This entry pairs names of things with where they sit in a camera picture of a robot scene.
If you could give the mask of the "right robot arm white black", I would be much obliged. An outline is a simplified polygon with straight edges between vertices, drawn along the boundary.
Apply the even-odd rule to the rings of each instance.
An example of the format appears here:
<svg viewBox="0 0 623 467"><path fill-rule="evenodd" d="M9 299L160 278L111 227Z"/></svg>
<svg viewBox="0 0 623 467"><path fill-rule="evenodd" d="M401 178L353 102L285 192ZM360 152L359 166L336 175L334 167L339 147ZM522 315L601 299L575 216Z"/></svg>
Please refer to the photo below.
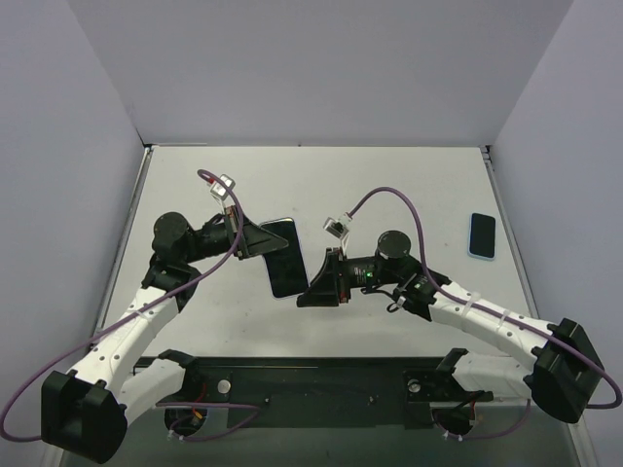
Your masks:
<svg viewBox="0 0 623 467"><path fill-rule="evenodd" d="M410 238L400 231L382 233L371 257L350 259L342 248L329 248L297 305L344 305L354 288L372 294L390 285L388 311L405 310L453 327L499 352L451 351L434 376L441 395L456 398L464 391L483 391L530 399L562 422L577 422L604 368L583 327L567 318L555 324L488 302L443 274L425 271L410 249Z"/></svg>

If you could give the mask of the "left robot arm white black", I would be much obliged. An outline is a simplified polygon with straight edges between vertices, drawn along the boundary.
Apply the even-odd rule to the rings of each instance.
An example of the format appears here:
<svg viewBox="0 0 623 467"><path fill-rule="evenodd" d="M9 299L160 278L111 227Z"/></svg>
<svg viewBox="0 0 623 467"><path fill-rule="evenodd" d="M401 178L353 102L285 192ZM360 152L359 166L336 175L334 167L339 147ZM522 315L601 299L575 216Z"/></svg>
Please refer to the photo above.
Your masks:
<svg viewBox="0 0 623 467"><path fill-rule="evenodd" d="M233 206L199 230L180 213L160 216L149 268L127 311L67 373L53 371L44 380L43 441L98 464L107 462L121 446L136 406L122 398L125 381L150 342L193 297L201 279L193 264L229 254L244 260L288 245Z"/></svg>

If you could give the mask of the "phone in blue case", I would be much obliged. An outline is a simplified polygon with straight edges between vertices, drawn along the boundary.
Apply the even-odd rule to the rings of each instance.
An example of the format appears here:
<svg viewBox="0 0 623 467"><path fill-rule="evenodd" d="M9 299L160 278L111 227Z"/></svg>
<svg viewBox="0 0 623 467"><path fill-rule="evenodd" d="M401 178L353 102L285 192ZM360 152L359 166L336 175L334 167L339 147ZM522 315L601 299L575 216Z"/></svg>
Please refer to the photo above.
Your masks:
<svg viewBox="0 0 623 467"><path fill-rule="evenodd" d="M467 252L471 257L492 261L495 258L496 220L493 216L472 213L469 221Z"/></svg>

